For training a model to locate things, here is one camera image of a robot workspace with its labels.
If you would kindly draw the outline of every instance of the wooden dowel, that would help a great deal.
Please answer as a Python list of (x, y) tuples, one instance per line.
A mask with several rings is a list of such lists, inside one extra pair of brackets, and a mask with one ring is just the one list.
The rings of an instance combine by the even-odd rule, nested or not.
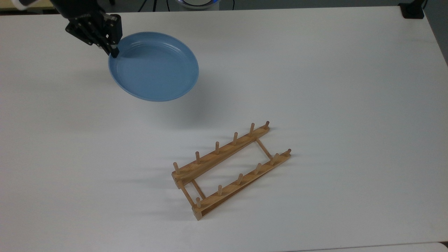
[(272, 156), (270, 155), (269, 151), (267, 151), (266, 147), (264, 147), (264, 145), (261, 143), (260, 139), (255, 139), (255, 141), (257, 141), (258, 145), (261, 147), (261, 149), (264, 151), (264, 153), (266, 154), (266, 156), (269, 159), (272, 159)]
[(194, 179), (191, 182), (193, 183), (194, 187), (196, 188), (196, 190), (198, 191), (198, 193), (202, 197), (202, 199), (205, 199), (205, 194), (202, 192), (202, 190), (199, 187), (198, 183), (196, 183), (196, 181)]
[(232, 145), (236, 145), (236, 144), (237, 144), (237, 137), (238, 137), (238, 132), (235, 132), (235, 134), (233, 134), (233, 142), (232, 142)]
[(241, 180), (243, 179), (243, 174), (242, 173), (240, 173), (240, 175), (238, 176), (238, 179), (237, 179), (237, 185), (240, 185), (241, 184)]
[(176, 174), (177, 175), (181, 174), (181, 172), (179, 171), (179, 167), (177, 166), (177, 163), (174, 162), (172, 165), (174, 166), (174, 170), (176, 171)]
[(220, 143), (216, 142), (215, 143), (215, 154), (218, 155), (220, 153)]
[(279, 154), (278, 153), (276, 153), (275, 155), (274, 155), (274, 157), (271, 159), (271, 165), (274, 165), (275, 163), (276, 163), (276, 161), (277, 161), (277, 159), (279, 158)]
[(252, 132), (254, 131), (254, 127), (255, 127), (255, 123), (252, 123), (252, 124), (250, 125), (249, 137), (252, 136)]
[(181, 188), (182, 192), (185, 194), (185, 197), (187, 198), (188, 202), (190, 202), (190, 205), (194, 206), (193, 199), (190, 197), (190, 194), (188, 194), (188, 192), (185, 189), (185, 186), (182, 184), (182, 182), (179, 182), (179, 187)]
[(196, 198), (196, 205), (198, 205), (198, 208), (201, 208), (201, 198)]
[(261, 163), (258, 163), (257, 167), (254, 170), (255, 175), (257, 175), (258, 172), (260, 172), (260, 169), (261, 169)]
[(196, 152), (196, 164), (200, 164), (201, 163), (201, 161), (200, 161), (200, 159), (199, 159), (199, 152)]

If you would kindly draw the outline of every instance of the wooden peg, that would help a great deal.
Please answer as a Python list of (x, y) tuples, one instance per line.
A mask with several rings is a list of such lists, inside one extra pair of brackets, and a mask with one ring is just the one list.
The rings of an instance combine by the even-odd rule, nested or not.
[(174, 170), (176, 171), (176, 174), (179, 175), (181, 172), (179, 171), (179, 167), (177, 166), (177, 163), (174, 162), (172, 165), (174, 165)]
[(220, 153), (220, 143), (216, 142), (215, 143), (215, 154), (218, 155)]
[(196, 152), (196, 164), (200, 164), (201, 163), (201, 161), (200, 161), (200, 159), (199, 159), (199, 152)]
[(255, 127), (255, 123), (252, 123), (252, 124), (250, 125), (249, 137), (252, 136), (252, 132), (254, 131), (254, 127)]
[(261, 163), (258, 163), (257, 168), (255, 168), (255, 171), (254, 171), (255, 175), (257, 175), (258, 172), (260, 172), (260, 169), (261, 169)]
[(237, 137), (238, 137), (238, 132), (235, 132), (235, 134), (233, 134), (233, 142), (232, 142), (232, 145), (236, 145), (236, 144), (237, 144)]
[(266, 124), (263, 126), (263, 129), (267, 130), (268, 126), (269, 126), (269, 121), (266, 121)]
[(274, 165), (275, 164), (275, 162), (277, 161), (277, 159), (279, 158), (279, 154), (278, 153), (276, 153), (275, 155), (274, 155), (274, 157), (271, 159), (271, 165)]
[(241, 180), (243, 179), (243, 174), (242, 173), (240, 173), (240, 175), (238, 176), (238, 179), (237, 179), (237, 185), (240, 185), (241, 184)]

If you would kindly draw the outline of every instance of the robotic arm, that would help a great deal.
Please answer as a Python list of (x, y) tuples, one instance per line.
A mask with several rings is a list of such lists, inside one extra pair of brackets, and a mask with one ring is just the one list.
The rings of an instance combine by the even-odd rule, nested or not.
[[(38, 0), (12, 0), (24, 10)], [(116, 58), (120, 52), (117, 44), (123, 33), (121, 17), (106, 14), (97, 0), (50, 0), (56, 10), (69, 20), (65, 30), (88, 45), (97, 45)]]

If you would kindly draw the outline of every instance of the black device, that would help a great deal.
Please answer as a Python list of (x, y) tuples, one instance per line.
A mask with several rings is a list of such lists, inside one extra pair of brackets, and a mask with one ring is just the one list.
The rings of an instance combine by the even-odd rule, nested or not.
[(425, 14), (423, 13), (422, 4), (427, 0), (415, 0), (410, 4), (400, 3), (398, 6), (401, 8), (401, 14), (407, 19), (423, 19)]
[[(13, 0), (18, 9), (26, 9), (38, 0)], [(65, 30), (88, 45), (97, 45), (116, 58), (117, 44), (123, 36), (121, 17), (106, 14), (97, 0), (50, 0), (56, 10), (69, 20)]]

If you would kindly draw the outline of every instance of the white table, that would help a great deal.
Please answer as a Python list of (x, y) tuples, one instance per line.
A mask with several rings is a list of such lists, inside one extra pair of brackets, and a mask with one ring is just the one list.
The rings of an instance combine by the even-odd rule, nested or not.
[(361, 248), (335, 248), (313, 250), (314, 252), (448, 252), (448, 248), (440, 243), (418, 243), (392, 246), (373, 246)]
[[(125, 13), (186, 43), (196, 86), (139, 100), (61, 16), (0, 17), (0, 250), (245, 251), (448, 240), (448, 68), (398, 7)], [(172, 163), (271, 121), (294, 155), (196, 221)], [(254, 144), (198, 180), (267, 161)]]

